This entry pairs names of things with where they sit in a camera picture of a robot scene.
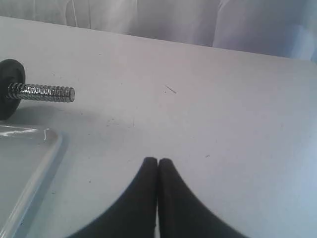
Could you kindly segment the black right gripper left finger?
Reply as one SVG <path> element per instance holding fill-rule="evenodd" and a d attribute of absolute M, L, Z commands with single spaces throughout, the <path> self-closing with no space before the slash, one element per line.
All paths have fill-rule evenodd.
<path fill-rule="evenodd" d="M 71 238 L 153 238 L 157 212 L 158 160 L 146 157 L 121 196 Z"/>

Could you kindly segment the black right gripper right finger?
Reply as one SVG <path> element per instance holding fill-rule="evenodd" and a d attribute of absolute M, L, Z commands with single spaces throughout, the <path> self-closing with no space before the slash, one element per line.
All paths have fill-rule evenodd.
<path fill-rule="evenodd" d="M 161 238 L 245 237 L 195 196 L 168 158 L 158 164 L 158 219 Z"/>

